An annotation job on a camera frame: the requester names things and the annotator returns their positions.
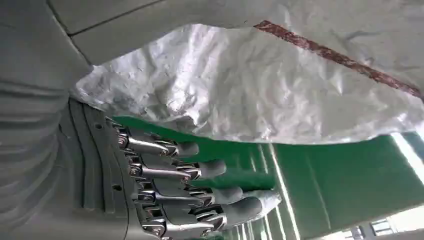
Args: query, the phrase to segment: robotic hand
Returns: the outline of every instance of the robotic hand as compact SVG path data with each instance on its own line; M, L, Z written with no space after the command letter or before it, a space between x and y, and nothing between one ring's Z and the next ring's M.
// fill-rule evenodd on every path
M172 240L206 237L261 213L261 201L253 196L244 198L238 186L216 189L189 184L190 180L214 178L227 170L223 160L185 163L173 158L181 157L177 153L185 153L185 157L197 154L199 148L194 142L181 144L116 122L112 125L135 182L131 199L145 231ZM190 151L178 151L181 145L190 146Z

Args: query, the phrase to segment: green floor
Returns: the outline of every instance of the green floor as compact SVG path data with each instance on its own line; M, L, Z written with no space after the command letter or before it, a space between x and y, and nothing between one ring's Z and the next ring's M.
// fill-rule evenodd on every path
M185 135L134 118L119 121L176 141L197 142L200 154L189 161L225 160L226 174L196 185L237 185L245 191L275 187L281 192L277 209L226 232L225 239L310 239L424 203L417 170L391 136L339 145L251 144ZM418 135L403 137L424 156Z

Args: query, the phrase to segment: reflective metal part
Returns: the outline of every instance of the reflective metal part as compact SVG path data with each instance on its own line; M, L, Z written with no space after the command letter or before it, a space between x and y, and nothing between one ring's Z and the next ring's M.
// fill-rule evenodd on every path
M202 171L197 163L179 163L176 169L189 173L191 180L196 180L202 176Z
M219 213L215 215L211 215L207 218L203 218L202 222L210 222L213 223L214 231L219 231L225 227L227 224L227 215L225 213Z

